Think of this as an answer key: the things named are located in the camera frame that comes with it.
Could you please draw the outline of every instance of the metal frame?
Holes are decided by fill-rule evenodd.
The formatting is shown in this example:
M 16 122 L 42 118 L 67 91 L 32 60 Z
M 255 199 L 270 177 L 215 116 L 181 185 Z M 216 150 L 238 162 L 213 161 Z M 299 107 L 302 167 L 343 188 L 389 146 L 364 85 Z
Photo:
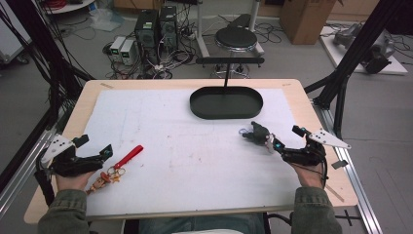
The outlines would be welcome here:
M 0 219 L 4 216 L 6 211 L 15 201 L 18 194 L 23 189 L 25 183 L 30 176 L 33 176 L 35 169 L 36 158 L 40 152 L 46 148 L 46 146 L 53 139 L 56 132 L 56 128 L 53 127 L 50 130 L 45 130 L 28 153 L 25 160 L 21 163 L 18 170 L 16 170 L 13 177 L 10 179 L 7 186 L 3 189 L 0 195 Z
M 313 99 L 315 109 L 319 108 L 319 113 L 324 121 L 326 129 L 332 134 L 342 138 L 342 122 L 344 112 L 344 102 L 346 98 L 347 82 L 358 64 L 370 51 L 371 46 L 385 29 L 386 25 L 394 18 L 397 10 L 404 0 L 381 0 L 371 13 L 367 22 L 361 29 L 356 40 L 344 55 L 337 68 L 327 77 L 306 87 L 306 93 L 310 93 L 324 86 L 321 94 Z M 330 103 L 337 97 L 336 111 L 334 118 L 329 111 Z M 340 160 L 346 160 L 349 165 L 344 169 L 349 176 L 349 180 L 358 197 L 358 210 L 362 217 L 364 226 L 368 233 L 383 233 L 380 224 L 374 214 L 368 198 L 364 192 L 358 178 L 356 169 L 350 158 L 347 149 L 334 148 Z
M 405 0 L 379 1 L 357 38 L 344 54 L 337 68 L 329 76 L 304 89 L 306 93 L 310 93 L 325 86 L 321 94 L 314 99 L 315 105 L 323 109 L 329 109 L 330 103 L 337 97 L 333 131 L 339 138 L 342 137 L 341 126 L 343 122 L 347 82 L 358 64 L 370 51 L 373 43 L 383 32 L 386 25 L 394 18 L 397 10 L 404 1 Z
M 334 135 L 333 125 L 334 118 L 329 110 L 321 109 L 315 106 L 315 110 L 319 113 L 321 121 L 324 128 Z M 344 167 L 345 172 L 347 173 L 350 182 L 353 185 L 353 189 L 358 197 L 357 208 L 360 212 L 362 221 L 368 233 L 370 234 L 381 234 L 382 229 L 380 227 L 379 221 L 376 218 L 376 215 L 373 212 L 373 209 L 368 201 L 367 195 L 362 187 L 361 181 L 358 178 L 356 168 L 353 164 L 353 161 L 349 155 L 349 152 L 345 148 L 333 147 L 338 158 L 340 160 L 346 160 L 349 164 Z

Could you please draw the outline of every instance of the green jacket sleeve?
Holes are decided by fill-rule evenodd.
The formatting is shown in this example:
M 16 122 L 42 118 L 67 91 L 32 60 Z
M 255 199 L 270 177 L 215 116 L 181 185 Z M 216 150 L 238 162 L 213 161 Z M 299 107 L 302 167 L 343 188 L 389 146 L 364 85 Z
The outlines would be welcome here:
M 48 212 L 37 225 L 39 234 L 89 234 L 86 222 L 86 193 L 80 190 L 59 191 Z
M 295 192 L 292 234 L 341 234 L 327 193 L 320 188 L 300 187 Z

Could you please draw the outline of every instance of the computer tower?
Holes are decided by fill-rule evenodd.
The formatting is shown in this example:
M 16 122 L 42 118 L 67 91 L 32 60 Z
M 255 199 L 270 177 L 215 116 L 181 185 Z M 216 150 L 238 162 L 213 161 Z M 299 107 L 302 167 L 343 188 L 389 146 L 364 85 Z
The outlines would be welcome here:
M 176 51 L 178 49 L 178 37 L 175 6 L 161 8 L 160 24 L 164 50 L 168 52 Z
M 144 64 L 159 64 L 161 30 L 157 10 L 142 10 L 134 28 L 139 54 Z

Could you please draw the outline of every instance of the black tray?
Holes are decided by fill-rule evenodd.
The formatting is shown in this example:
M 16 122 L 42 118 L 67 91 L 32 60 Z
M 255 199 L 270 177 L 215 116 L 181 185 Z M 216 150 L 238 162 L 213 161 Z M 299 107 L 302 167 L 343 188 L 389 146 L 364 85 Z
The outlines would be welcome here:
M 192 112 L 203 119 L 248 119 L 261 111 L 261 95 L 242 86 L 202 87 L 195 91 L 189 102 Z

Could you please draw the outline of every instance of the gray floor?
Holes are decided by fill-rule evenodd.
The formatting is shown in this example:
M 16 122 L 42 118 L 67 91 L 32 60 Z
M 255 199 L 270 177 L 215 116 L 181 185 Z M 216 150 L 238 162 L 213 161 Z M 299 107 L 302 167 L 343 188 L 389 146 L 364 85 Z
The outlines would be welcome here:
M 71 23 L 85 17 L 87 15 L 84 12 L 79 12 L 69 14 L 61 21 Z M 220 19 L 208 19 L 206 25 L 217 21 Z M 258 20 L 264 21 L 278 25 L 276 19 Z M 134 21 L 125 20 L 121 28 L 112 32 L 93 31 L 90 28 L 79 30 L 89 24 L 89 21 L 77 24 L 77 35 L 71 34 L 64 41 L 92 76 L 106 79 L 105 76 L 111 69 L 102 48 L 113 41 L 116 35 L 130 34 Z M 250 66 L 252 78 L 295 78 L 305 87 L 333 71 L 334 66 L 320 42 L 314 46 L 292 46 L 282 32 L 276 34 L 282 41 L 261 44 L 266 61 L 261 68 Z M 413 46 L 413 40 L 406 42 Z M 222 53 L 212 45 L 211 38 L 206 38 L 206 43 L 212 56 Z M 413 62 L 412 58 L 399 53 L 394 56 L 399 61 Z M 410 180 L 413 175 L 410 152 L 413 147 L 413 67 L 405 65 L 405 68 L 409 70 L 409 74 L 404 76 L 353 74 L 348 84 L 343 121 L 343 138 L 353 147 L 350 154 L 361 183 L 383 232 L 390 234 L 413 233 L 413 185 Z M 172 72 L 172 79 L 208 78 L 210 72 L 211 67 L 181 66 Z M 48 107 L 47 93 L 47 83 L 33 63 L 21 65 L 13 62 L 0 70 L 0 170 L 4 170 L 44 114 Z M 309 97 L 314 98 L 317 94 L 318 92 L 314 92 Z M 23 221 L 35 188 L 36 181 L 31 178 L 0 220 L 0 232 L 36 232 L 35 225 Z M 355 208 L 348 208 L 348 211 L 350 215 L 358 215 Z M 336 213 L 344 215 L 344 210 L 337 209 Z M 352 226 L 346 220 L 341 220 L 341 223 L 344 233 L 365 233 L 358 220 L 353 220 Z M 99 233 L 118 233 L 121 224 L 120 221 L 95 222 L 93 230 Z M 288 226 L 278 220 L 272 220 L 272 226 L 273 233 L 289 232 Z

